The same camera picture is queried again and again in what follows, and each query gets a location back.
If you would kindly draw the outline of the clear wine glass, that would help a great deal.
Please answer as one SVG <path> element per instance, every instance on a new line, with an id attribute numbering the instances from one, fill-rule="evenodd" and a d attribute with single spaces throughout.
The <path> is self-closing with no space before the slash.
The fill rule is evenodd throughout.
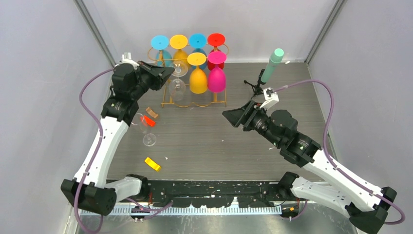
<path id="1" fill-rule="evenodd" d="M 181 79 L 188 73 L 188 66 L 180 61 L 176 60 L 170 65 L 174 72 L 169 83 L 169 93 L 173 101 L 182 100 L 186 91 L 186 84 Z"/>
<path id="2" fill-rule="evenodd" d="M 145 146 L 151 147 L 156 144 L 157 138 L 150 132 L 150 126 L 147 124 L 143 114 L 135 114 L 131 122 L 131 127 L 143 135 L 142 142 Z"/>

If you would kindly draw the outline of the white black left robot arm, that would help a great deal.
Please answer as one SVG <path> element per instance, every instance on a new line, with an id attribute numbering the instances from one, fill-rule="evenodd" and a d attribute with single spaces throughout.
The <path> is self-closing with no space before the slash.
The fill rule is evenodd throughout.
<path id="1" fill-rule="evenodd" d="M 92 116 L 98 124 L 92 146 L 73 179 L 63 180 L 60 187 L 75 209 L 103 216 L 126 198 L 143 202 L 149 197 L 146 177 L 129 174 L 108 183 L 107 174 L 115 151 L 139 109 L 138 100 L 148 90 L 160 90 L 174 68 L 127 61 L 115 66 L 112 72 L 111 95 L 103 105 L 101 118 Z"/>

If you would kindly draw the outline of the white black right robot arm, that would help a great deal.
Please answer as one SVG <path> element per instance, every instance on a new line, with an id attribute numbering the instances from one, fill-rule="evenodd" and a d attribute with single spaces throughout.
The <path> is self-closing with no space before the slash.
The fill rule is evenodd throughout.
<path id="1" fill-rule="evenodd" d="M 331 158 L 320 144 L 297 131 L 298 121 L 287 110 L 275 110 L 268 116 L 260 103 L 250 100 L 243 107 L 222 114 L 233 127 L 242 125 L 243 131 L 256 131 L 279 149 L 285 160 L 330 184 L 319 186 L 287 172 L 278 186 L 282 199 L 295 196 L 312 200 L 344 215 L 367 234 L 376 234 L 382 228 L 390 208 L 383 199 L 393 202 L 397 192 L 369 183 Z"/>

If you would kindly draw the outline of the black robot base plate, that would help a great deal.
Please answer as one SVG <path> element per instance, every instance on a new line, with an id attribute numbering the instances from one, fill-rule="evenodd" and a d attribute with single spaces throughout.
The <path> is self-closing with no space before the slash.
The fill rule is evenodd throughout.
<path id="1" fill-rule="evenodd" d="M 157 208 L 172 203 L 174 208 L 266 208 L 277 205 L 302 208 L 297 198 L 277 182 L 237 180 L 148 180 L 144 195 L 130 196 L 136 202 L 150 202 Z"/>

